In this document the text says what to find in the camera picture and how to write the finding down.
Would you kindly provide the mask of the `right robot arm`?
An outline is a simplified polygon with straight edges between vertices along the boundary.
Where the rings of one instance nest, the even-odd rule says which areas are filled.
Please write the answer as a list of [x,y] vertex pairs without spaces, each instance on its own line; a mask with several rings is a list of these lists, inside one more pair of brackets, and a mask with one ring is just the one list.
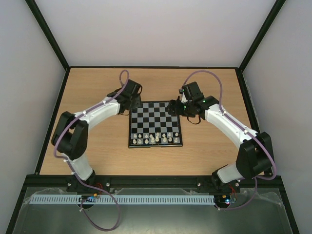
[[172,116],[199,117],[217,127],[238,149],[236,161],[217,169],[212,174],[213,187],[225,190],[230,182],[253,179],[265,170],[275,169],[271,137],[247,127],[228,113],[221,100],[205,97],[198,84],[192,82],[182,86],[177,99],[169,101],[166,108]]

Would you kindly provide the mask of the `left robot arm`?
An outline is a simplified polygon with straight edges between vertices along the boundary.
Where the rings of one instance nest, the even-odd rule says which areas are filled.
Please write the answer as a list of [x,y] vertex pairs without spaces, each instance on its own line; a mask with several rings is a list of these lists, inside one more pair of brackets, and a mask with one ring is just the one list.
[[142,85],[128,80],[94,106],[76,113],[62,113],[51,139],[54,157],[63,159],[80,180],[88,180],[94,173],[86,156],[89,131],[139,104],[141,92]]

